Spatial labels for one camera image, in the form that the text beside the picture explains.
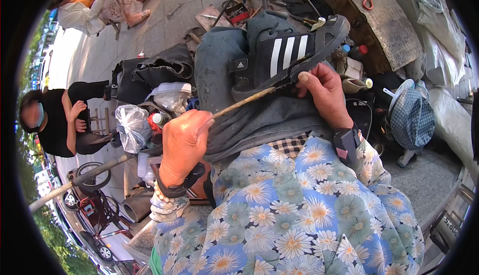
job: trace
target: red bottle cap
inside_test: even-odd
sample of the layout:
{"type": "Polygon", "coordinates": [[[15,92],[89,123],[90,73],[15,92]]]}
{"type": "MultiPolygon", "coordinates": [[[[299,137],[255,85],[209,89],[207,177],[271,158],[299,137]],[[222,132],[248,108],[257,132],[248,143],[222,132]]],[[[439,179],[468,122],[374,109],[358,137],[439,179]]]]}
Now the red bottle cap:
{"type": "Polygon", "coordinates": [[[361,45],[361,46],[359,46],[358,51],[359,51],[359,53],[360,53],[361,55],[367,54],[367,46],[366,46],[366,45],[361,45]]]}

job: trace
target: hand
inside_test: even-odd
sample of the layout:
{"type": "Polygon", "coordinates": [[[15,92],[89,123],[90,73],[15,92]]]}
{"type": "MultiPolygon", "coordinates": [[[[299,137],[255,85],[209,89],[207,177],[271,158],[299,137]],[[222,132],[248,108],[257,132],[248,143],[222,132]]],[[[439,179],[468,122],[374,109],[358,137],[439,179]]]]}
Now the hand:
{"type": "Polygon", "coordinates": [[[208,111],[189,110],[163,128],[163,160],[159,175],[165,187],[181,185],[207,151],[208,129],[215,122],[208,111]]]}
{"type": "Polygon", "coordinates": [[[87,108],[87,104],[85,104],[83,101],[79,100],[77,101],[73,107],[71,108],[70,114],[67,118],[68,122],[75,122],[75,119],[78,117],[78,115],[84,111],[87,108]]]}
{"type": "Polygon", "coordinates": [[[310,72],[301,72],[298,79],[298,97],[305,97],[309,90],[313,95],[314,105],[331,128],[353,128],[353,120],[344,104],[339,74],[319,63],[310,72]]]}
{"type": "Polygon", "coordinates": [[[87,123],[81,119],[75,119],[75,128],[77,132],[84,133],[85,129],[87,129],[87,123]]]}

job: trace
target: shoe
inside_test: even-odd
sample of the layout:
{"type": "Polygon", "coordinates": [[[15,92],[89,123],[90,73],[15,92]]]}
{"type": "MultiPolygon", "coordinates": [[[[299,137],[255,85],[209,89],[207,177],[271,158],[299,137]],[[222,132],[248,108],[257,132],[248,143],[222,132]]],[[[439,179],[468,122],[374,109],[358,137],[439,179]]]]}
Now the shoe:
{"type": "Polygon", "coordinates": [[[109,101],[112,98],[112,86],[105,86],[105,100],[109,101]]]}
{"type": "Polygon", "coordinates": [[[297,81],[302,71],[310,71],[344,42],[350,30],[342,15],[330,16],[316,32],[275,31],[270,39],[258,41],[257,52],[228,63],[236,85],[231,89],[237,102],[272,86],[297,81]]]}
{"type": "Polygon", "coordinates": [[[119,132],[116,132],[115,134],[113,134],[113,137],[110,140],[110,144],[112,145],[113,148],[119,148],[122,146],[119,132]]]}

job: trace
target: shoe sole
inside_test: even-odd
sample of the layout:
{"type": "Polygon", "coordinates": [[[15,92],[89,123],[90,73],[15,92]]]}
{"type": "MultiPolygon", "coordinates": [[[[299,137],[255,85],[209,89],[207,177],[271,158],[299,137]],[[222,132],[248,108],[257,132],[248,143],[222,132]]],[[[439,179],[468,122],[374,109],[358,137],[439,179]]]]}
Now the shoe sole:
{"type": "Polygon", "coordinates": [[[346,36],[348,35],[351,28],[349,21],[346,19],[346,17],[342,15],[336,15],[335,17],[338,20],[334,23],[333,26],[327,26],[326,23],[324,26],[321,27],[321,29],[323,29],[321,31],[323,34],[316,34],[316,51],[313,56],[308,57],[304,61],[299,62],[295,65],[289,66],[287,69],[284,69],[282,72],[273,76],[271,79],[264,82],[263,85],[254,90],[242,92],[235,90],[235,86],[233,86],[233,88],[231,89],[233,99],[239,102],[258,92],[263,91],[264,89],[274,86],[279,82],[283,82],[288,77],[290,77],[288,83],[297,82],[297,77],[300,72],[310,71],[318,63],[322,62],[328,55],[330,55],[335,49],[337,49],[341,45],[341,43],[344,42],[344,40],[346,40],[346,36]],[[331,35],[333,36],[333,39],[331,41],[328,41],[328,45],[326,45],[327,38],[331,35]]]}

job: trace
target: wooden box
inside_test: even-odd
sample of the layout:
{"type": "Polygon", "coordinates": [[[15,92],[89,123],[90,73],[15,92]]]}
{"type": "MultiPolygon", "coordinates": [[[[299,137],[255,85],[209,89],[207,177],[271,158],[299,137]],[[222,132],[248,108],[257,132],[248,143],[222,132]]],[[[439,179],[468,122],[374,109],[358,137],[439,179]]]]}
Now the wooden box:
{"type": "Polygon", "coordinates": [[[335,14],[348,19],[351,39],[367,46],[362,62],[369,75],[396,71],[422,54],[419,38],[396,0],[372,0],[372,10],[363,8],[362,1],[325,0],[335,14]]]}

